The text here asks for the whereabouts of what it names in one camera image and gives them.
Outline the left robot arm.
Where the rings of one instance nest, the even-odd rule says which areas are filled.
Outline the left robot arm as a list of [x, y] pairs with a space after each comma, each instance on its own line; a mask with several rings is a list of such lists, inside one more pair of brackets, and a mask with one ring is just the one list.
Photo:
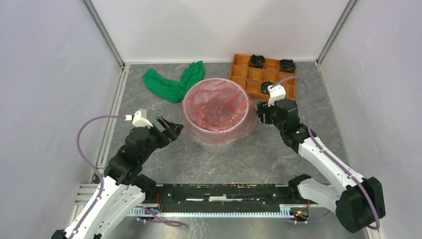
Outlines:
[[160, 131], [142, 111], [120, 116], [133, 124], [124, 145], [111, 158], [103, 173], [95, 168], [100, 183], [87, 205], [64, 230], [56, 230], [54, 239], [105, 239], [142, 202], [156, 198], [156, 182], [141, 173], [143, 164], [157, 150], [180, 135], [183, 125], [162, 117]]

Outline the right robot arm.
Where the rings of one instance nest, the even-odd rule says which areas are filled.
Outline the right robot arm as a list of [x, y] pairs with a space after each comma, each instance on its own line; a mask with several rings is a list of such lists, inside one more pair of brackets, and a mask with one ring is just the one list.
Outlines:
[[283, 143], [330, 183], [321, 184], [305, 174], [297, 176], [289, 181], [287, 195], [291, 202], [306, 199], [325, 207], [351, 233], [380, 228], [380, 219], [386, 214], [381, 182], [375, 177], [364, 177], [335, 156], [314, 131], [301, 123], [294, 100], [259, 101], [257, 114], [261, 123], [274, 125]]

